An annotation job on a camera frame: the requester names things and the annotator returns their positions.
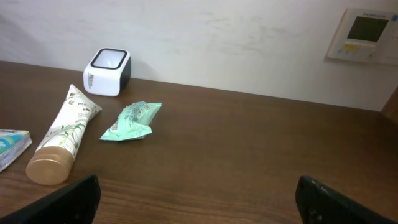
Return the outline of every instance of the wooden table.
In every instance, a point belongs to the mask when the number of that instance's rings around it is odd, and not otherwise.
[[[31,182],[25,167],[70,84],[103,110],[62,185]],[[162,102],[141,141],[100,136],[126,106]],[[0,217],[97,174],[94,223],[300,223],[295,188],[310,175],[398,221],[398,131],[378,112],[132,79],[117,97],[83,88],[82,72],[0,62],[0,128],[33,144],[0,173]]]

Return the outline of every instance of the yellow label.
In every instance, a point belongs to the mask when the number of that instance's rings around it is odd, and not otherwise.
[[[345,44],[344,45],[344,49],[346,49],[346,50],[356,50],[356,49],[358,49],[358,46],[357,45],[352,45],[352,44]]]

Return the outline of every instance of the thermostat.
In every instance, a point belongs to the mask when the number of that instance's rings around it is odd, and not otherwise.
[[[100,49],[83,72],[88,93],[117,96],[129,82],[131,55],[127,50]]]
[[[347,9],[327,56],[398,65],[398,13]]]

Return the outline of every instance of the black object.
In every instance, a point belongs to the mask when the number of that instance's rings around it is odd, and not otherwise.
[[[304,224],[397,224],[309,176],[298,182],[296,203]]]
[[[0,224],[89,224],[101,198],[96,175],[65,186],[0,219]]]

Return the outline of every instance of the hand cream tube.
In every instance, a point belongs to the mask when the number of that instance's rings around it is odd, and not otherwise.
[[[101,108],[74,85],[58,116],[26,167],[27,176],[38,184],[62,183],[69,175],[86,125]]]

